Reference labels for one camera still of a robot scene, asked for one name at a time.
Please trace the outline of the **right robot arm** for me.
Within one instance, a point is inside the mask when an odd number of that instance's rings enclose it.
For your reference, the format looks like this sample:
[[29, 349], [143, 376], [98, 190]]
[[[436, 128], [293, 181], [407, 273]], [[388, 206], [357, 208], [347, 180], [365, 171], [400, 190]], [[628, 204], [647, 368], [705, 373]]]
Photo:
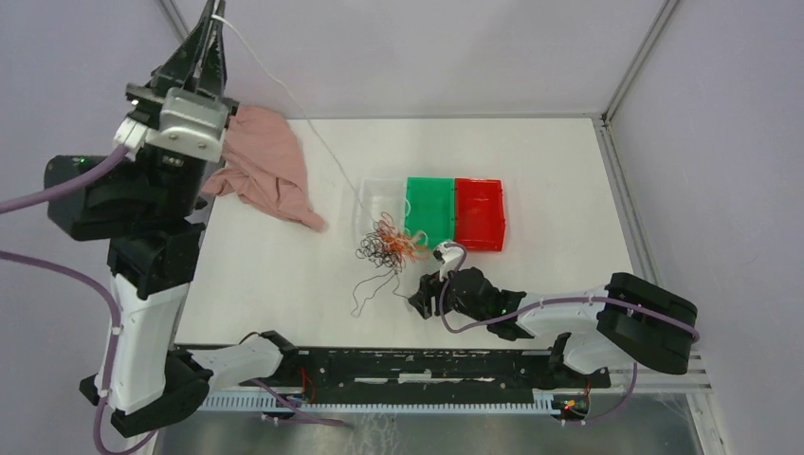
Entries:
[[505, 290], [477, 267], [420, 278], [407, 303], [423, 319], [448, 313], [506, 340], [551, 340], [558, 355], [547, 362], [550, 379], [571, 387], [585, 374], [632, 363], [658, 373], [684, 375], [700, 334], [694, 303], [627, 272], [608, 283], [565, 295]]

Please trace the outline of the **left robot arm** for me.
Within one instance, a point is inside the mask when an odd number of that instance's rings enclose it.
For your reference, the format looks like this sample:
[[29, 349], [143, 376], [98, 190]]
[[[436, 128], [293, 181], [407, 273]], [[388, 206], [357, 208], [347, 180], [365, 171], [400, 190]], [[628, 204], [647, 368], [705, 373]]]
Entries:
[[209, 1], [188, 37], [150, 79], [130, 83], [133, 105], [114, 135], [119, 162], [95, 155], [58, 155], [45, 170], [61, 193], [48, 218], [70, 238], [105, 240], [112, 316], [100, 370], [82, 394], [123, 437], [146, 434], [195, 413], [213, 392], [254, 379], [283, 386], [296, 378], [296, 348], [275, 332], [219, 349], [174, 346], [195, 275], [205, 226], [200, 208], [207, 165], [221, 156], [238, 104], [225, 97], [227, 69], [222, 1]]

